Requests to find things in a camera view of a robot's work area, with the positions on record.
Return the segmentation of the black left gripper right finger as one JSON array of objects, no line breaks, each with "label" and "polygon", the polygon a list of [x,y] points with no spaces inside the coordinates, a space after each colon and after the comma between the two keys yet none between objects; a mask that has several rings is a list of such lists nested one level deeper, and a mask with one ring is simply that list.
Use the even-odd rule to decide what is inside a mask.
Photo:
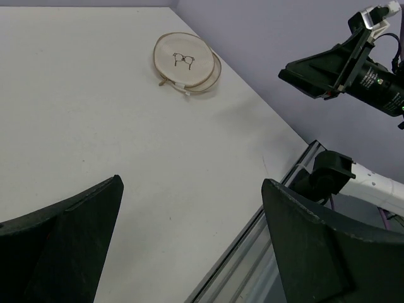
[{"label": "black left gripper right finger", "polygon": [[403,234],[356,221],[273,179],[266,221],[287,302],[403,302]]}]

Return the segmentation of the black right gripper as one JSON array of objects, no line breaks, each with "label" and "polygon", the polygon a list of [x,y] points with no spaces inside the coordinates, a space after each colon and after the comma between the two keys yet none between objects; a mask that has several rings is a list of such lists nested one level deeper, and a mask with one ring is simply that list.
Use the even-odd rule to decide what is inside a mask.
[{"label": "black right gripper", "polygon": [[373,61],[374,43],[360,12],[348,21],[353,33],[331,50],[290,62],[278,77],[311,98],[330,99],[345,92],[391,116],[403,115],[403,32],[384,32],[398,42],[391,70]]}]

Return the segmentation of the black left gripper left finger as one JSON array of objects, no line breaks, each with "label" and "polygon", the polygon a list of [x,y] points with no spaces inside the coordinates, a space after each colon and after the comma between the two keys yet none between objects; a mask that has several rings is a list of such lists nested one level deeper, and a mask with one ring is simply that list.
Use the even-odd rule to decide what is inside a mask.
[{"label": "black left gripper left finger", "polygon": [[1,223],[1,302],[93,302],[123,191],[114,175]]}]

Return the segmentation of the white mesh laundry bag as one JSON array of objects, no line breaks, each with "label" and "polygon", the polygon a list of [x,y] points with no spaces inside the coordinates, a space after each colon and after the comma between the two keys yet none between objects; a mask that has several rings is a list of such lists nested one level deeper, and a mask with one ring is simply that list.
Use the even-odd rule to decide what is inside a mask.
[{"label": "white mesh laundry bag", "polygon": [[186,32],[170,32],[158,38],[153,66],[161,77],[159,86],[169,85],[187,96],[209,92],[222,74],[222,63],[211,47]]}]

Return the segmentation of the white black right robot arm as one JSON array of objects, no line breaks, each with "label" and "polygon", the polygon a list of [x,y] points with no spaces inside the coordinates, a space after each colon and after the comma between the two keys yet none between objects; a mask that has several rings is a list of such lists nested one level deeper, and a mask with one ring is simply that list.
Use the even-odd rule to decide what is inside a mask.
[{"label": "white black right robot arm", "polygon": [[[393,35],[398,50],[391,69],[369,56],[375,41],[389,34],[388,18],[402,8],[397,1],[391,1],[357,12],[348,21],[351,36],[344,43],[288,63],[278,77],[311,98],[329,100],[347,93],[391,117],[403,115],[403,35]],[[403,215],[402,183],[335,151],[318,154],[312,172],[300,172],[291,188],[311,201],[341,193]]]}]

